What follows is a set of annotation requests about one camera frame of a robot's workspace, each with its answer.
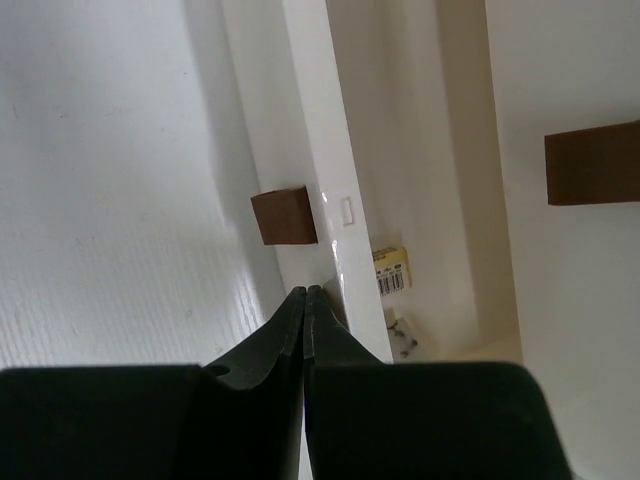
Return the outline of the white drawer organizer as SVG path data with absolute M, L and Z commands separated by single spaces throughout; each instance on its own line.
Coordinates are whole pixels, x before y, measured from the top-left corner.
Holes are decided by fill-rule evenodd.
M 554 206 L 547 134 L 639 116 L 635 1 L 188 1 L 233 242 L 382 356 L 635 368 L 639 205 Z M 381 297 L 372 253 L 412 286 Z

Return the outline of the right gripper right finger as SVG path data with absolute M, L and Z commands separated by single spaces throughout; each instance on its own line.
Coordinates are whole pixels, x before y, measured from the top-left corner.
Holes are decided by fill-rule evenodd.
M 509 362 L 387 364 L 338 322 L 325 292 L 304 314 L 307 446 L 317 479 L 566 479 L 533 376 Z

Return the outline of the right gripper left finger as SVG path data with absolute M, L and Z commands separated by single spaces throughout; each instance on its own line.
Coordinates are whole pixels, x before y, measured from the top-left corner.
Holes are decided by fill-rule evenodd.
M 306 291 L 207 365 L 1 373 L 5 479 L 294 479 Z

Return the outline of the small tan eraser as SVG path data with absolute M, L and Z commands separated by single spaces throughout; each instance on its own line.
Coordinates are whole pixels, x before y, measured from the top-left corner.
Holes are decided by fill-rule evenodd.
M 390 246 L 372 253 L 376 282 L 381 297 L 409 289 L 412 277 L 405 247 Z

